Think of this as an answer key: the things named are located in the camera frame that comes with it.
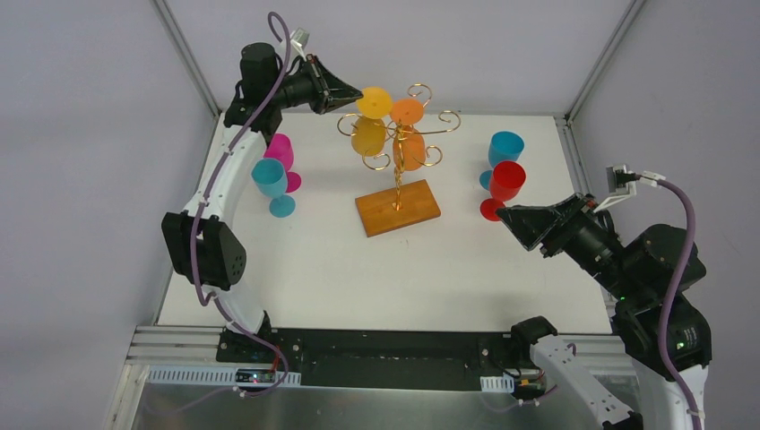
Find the orange wine glass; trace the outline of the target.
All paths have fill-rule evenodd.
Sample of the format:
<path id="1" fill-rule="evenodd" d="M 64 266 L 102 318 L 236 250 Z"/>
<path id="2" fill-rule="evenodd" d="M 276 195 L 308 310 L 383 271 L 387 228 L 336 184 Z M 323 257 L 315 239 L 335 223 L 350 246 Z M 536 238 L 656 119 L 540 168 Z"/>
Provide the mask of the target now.
<path id="1" fill-rule="evenodd" d="M 421 168 L 427 158 L 424 139 L 414 128 L 423 115 L 423 104 L 412 98 L 395 102 L 390 112 L 395 132 L 392 144 L 393 160 L 399 168 L 404 164 L 405 171 Z"/>

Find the gold rack with wooden base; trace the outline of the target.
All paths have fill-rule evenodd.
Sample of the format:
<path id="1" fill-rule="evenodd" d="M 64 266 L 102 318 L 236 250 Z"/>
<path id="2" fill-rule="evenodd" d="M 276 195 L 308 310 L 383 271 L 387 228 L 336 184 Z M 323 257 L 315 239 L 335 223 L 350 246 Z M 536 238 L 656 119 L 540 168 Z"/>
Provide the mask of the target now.
<path id="1" fill-rule="evenodd" d="M 401 99 L 407 98 L 418 100 L 423 104 L 423 119 L 426 114 L 426 109 L 432 101 L 433 91 L 427 84 L 415 82 L 408 87 L 404 97 L 400 99 L 393 98 L 393 104 Z M 354 112 L 342 115 L 337 121 L 338 133 L 349 138 L 350 145 L 351 125 L 357 117 L 358 109 L 356 106 Z M 457 131 L 462 124 L 460 115 L 452 110 L 443 110 L 437 115 L 437 120 L 445 124 L 443 128 L 423 131 L 419 128 L 419 123 L 422 119 L 414 125 L 414 128 L 424 139 L 425 154 L 427 158 L 422 164 L 422 167 L 417 170 L 433 168 L 440 164 L 444 159 L 442 149 L 434 144 L 426 143 L 426 138 L 431 135 L 453 133 Z M 379 154 L 373 157 L 359 156 L 351 146 L 352 150 L 359 156 L 365 168 L 375 172 L 390 171 L 393 173 L 393 187 L 383 191 L 366 194 L 355 199 L 358 215 L 367 237 L 377 237 L 400 228 L 410 227 L 441 216 L 439 205 L 426 179 L 420 179 L 411 183 L 404 182 L 404 175 L 406 173 L 417 170 L 405 171 L 403 169 L 404 164 L 402 164 L 400 168 L 395 165 L 392 150 L 395 132 L 394 123 L 390 118 L 390 114 L 384 118 L 384 122 L 386 125 L 386 136 L 384 147 Z"/>

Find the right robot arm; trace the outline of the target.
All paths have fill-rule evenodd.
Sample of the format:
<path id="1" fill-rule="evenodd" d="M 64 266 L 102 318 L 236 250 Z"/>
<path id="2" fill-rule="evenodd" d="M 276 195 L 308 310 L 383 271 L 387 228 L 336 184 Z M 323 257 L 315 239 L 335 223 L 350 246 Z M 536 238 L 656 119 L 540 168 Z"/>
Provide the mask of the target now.
<path id="1" fill-rule="evenodd" d="M 512 328 L 508 352 L 519 366 L 536 365 L 571 394 L 601 429 L 701 429 L 712 334 L 684 291 L 705 276 L 695 245 L 695 210 L 681 198 L 686 225 L 656 224 L 623 245 L 597 220 L 590 195 L 552 206 L 500 208 L 497 216 L 527 250 L 566 254 L 616 301 L 614 332 L 631 358 L 641 392 L 634 410 L 574 357 L 544 317 Z"/>

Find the pink wine glass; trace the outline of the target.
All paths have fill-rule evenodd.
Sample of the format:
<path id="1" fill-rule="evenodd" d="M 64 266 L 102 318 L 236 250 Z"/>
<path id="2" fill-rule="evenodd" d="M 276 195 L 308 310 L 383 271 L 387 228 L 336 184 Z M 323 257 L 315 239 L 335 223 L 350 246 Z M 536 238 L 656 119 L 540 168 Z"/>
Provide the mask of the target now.
<path id="1" fill-rule="evenodd" d="M 302 184 L 302 178 L 292 170 L 295 157 L 290 138 L 286 134 L 276 133 L 263 156 L 267 159 L 277 159 L 284 166 L 288 179 L 286 193 L 296 192 Z"/>

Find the teal wine glass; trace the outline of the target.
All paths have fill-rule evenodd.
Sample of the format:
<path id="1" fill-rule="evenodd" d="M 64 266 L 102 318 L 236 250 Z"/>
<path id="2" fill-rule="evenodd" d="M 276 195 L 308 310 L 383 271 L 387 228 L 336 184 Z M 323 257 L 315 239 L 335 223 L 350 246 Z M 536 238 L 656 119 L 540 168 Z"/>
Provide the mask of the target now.
<path id="1" fill-rule="evenodd" d="M 251 177 L 261 194 L 271 199 L 269 212 L 275 218 L 287 218 L 296 209 L 295 200 L 288 195 L 287 171 L 273 158 L 262 158 L 255 163 Z"/>

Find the blue wine glass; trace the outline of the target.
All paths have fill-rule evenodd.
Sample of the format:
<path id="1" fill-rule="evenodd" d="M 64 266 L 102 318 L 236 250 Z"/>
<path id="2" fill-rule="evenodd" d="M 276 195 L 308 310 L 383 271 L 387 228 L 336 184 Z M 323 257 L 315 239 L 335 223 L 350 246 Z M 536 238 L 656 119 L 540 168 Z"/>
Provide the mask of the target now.
<path id="1" fill-rule="evenodd" d="M 488 146 L 489 169 L 483 171 L 479 176 L 481 187 L 488 190 L 493 168 L 502 161 L 517 161 L 524 147 L 524 139 L 517 133 L 511 131 L 494 133 Z"/>

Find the yellow wine glass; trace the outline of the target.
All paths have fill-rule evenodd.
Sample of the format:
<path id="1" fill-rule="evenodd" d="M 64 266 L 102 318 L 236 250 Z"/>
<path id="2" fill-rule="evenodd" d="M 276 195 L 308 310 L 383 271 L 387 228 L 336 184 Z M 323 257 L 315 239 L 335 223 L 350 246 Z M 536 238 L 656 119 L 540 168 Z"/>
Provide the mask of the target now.
<path id="1" fill-rule="evenodd" d="M 393 98 L 381 87 L 366 87 L 356 102 L 358 117 L 351 125 L 351 146 L 363 157 L 379 154 L 385 142 L 384 118 L 390 114 Z"/>

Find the red wine glass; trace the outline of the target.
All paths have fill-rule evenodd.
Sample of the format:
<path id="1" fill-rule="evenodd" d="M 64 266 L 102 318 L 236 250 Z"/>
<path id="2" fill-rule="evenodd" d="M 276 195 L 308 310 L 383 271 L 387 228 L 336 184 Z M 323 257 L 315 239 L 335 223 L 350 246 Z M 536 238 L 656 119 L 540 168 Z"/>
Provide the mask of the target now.
<path id="1" fill-rule="evenodd" d="M 488 177 L 490 197 L 480 204 L 480 214 L 487 220 L 498 221 L 497 211 L 504 209 L 506 203 L 517 196 L 526 178 L 527 174 L 519 163 L 511 160 L 498 163 L 490 171 Z"/>

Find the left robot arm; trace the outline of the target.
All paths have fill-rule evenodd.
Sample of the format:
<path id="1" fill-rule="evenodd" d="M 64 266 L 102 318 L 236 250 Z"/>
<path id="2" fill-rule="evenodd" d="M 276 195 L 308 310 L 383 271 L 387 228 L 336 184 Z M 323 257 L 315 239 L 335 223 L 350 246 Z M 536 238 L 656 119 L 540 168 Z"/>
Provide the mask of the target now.
<path id="1" fill-rule="evenodd" d="M 268 315 L 243 280 L 246 249 L 232 229 L 238 202 L 272 145 L 283 110 L 307 105 L 323 115 L 359 100 L 362 92 L 317 56 L 291 50 L 280 55 L 263 42 L 242 48 L 239 68 L 215 160 L 184 209 L 164 215 L 161 231 L 174 272 L 193 286 L 201 305 L 215 305 L 227 327 L 242 334 L 239 350 L 258 363 L 272 354 L 273 338 L 262 331 Z"/>

